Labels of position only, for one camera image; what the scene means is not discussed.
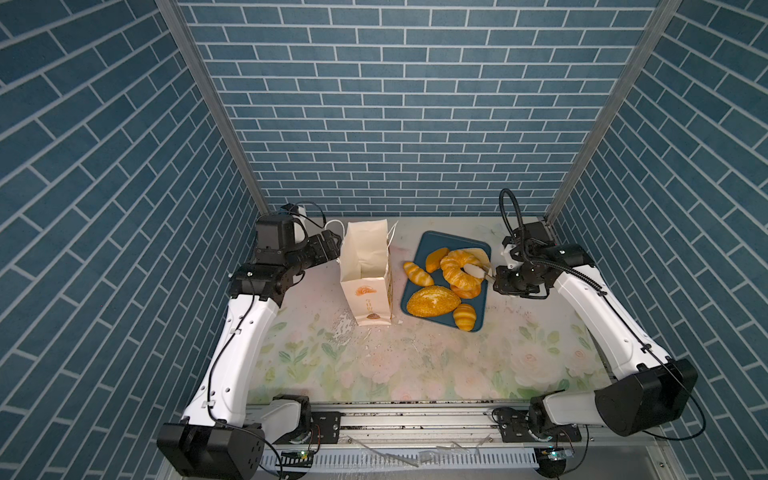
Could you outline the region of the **small striped croissant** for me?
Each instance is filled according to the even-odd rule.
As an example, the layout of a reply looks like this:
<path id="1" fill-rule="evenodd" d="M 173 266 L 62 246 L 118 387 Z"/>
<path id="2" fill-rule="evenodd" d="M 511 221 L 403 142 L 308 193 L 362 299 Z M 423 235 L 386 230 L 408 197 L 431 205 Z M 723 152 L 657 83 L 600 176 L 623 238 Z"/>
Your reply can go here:
<path id="1" fill-rule="evenodd" d="M 471 332 L 477 322 L 477 313 L 472 305 L 462 303 L 452 313 L 455 326 L 462 331 Z"/>

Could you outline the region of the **white paper bread bag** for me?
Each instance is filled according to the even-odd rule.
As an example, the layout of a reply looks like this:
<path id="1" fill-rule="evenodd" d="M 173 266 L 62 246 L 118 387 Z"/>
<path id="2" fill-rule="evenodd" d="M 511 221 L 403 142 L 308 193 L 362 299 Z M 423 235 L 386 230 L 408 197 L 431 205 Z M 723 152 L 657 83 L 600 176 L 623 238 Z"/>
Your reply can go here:
<path id="1" fill-rule="evenodd" d="M 396 223 L 384 220 L 343 222 L 340 285 L 358 326 L 390 326 L 393 318 L 393 278 L 390 245 Z"/>

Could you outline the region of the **large twisted ring bread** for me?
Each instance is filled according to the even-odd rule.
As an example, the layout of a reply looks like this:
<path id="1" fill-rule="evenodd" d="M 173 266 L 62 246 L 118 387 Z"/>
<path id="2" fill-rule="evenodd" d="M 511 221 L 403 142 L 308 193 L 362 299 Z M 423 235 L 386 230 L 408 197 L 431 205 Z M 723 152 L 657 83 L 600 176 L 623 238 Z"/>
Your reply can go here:
<path id="1" fill-rule="evenodd" d="M 450 289 L 462 299 L 473 299 L 482 292 L 482 283 L 467 274 L 462 266 L 466 260 L 473 259 L 464 250 L 453 250 L 441 261 L 443 278 L 449 283 Z"/>

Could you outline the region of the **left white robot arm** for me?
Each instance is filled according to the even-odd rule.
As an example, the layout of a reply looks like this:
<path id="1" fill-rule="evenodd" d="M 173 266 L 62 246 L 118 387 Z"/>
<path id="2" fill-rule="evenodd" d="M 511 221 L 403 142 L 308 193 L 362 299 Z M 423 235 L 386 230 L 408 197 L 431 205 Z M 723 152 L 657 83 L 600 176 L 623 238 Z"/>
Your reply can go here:
<path id="1" fill-rule="evenodd" d="M 288 289 L 306 270 L 337 259 L 339 235 L 323 230 L 296 245 L 256 250 L 231 276 L 223 330 L 201 384 L 180 421 L 161 426 L 157 446 L 184 477 L 250 479 L 278 441 L 313 436 L 302 395 L 278 395 L 247 421 L 250 380 Z"/>

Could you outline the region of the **metal tongs white tips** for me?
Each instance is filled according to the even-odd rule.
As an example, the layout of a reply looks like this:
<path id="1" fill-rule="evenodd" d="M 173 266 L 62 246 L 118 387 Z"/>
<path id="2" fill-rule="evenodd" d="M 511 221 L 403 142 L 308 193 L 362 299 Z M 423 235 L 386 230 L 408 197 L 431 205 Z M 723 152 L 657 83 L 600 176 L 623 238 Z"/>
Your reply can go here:
<path id="1" fill-rule="evenodd" d="M 477 278 L 479 280 L 485 280 L 489 283 L 493 283 L 495 281 L 495 276 L 492 269 L 486 268 L 482 265 L 474 265 L 474 264 L 466 264 L 463 267 L 463 270 L 473 276 L 474 278 Z"/>

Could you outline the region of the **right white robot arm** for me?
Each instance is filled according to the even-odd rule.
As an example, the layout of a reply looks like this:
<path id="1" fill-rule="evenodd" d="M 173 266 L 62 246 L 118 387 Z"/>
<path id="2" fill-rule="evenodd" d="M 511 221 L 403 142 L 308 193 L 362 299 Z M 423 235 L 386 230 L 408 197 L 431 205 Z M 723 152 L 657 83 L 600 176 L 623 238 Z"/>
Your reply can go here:
<path id="1" fill-rule="evenodd" d="M 695 367 L 674 359 L 645 332 L 582 247 L 507 236 L 502 256 L 506 263 L 495 270 L 494 291 L 536 300 L 557 292 L 582 319 L 613 375 L 610 385 L 592 392 L 561 390 L 533 398 L 532 435 L 544 438 L 572 424 L 604 426 L 622 437 L 650 433 L 680 418 L 695 400 Z"/>

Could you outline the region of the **orange oval bread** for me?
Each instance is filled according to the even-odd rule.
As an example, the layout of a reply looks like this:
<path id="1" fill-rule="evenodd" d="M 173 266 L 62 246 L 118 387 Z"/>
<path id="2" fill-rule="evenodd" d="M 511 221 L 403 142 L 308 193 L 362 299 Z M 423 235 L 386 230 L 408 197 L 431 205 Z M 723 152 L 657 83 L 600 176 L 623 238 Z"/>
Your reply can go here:
<path id="1" fill-rule="evenodd" d="M 441 268 L 442 259 L 450 252 L 450 249 L 443 247 L 430 253 L 425 260 L 425 271 L 429 274 Z"/>

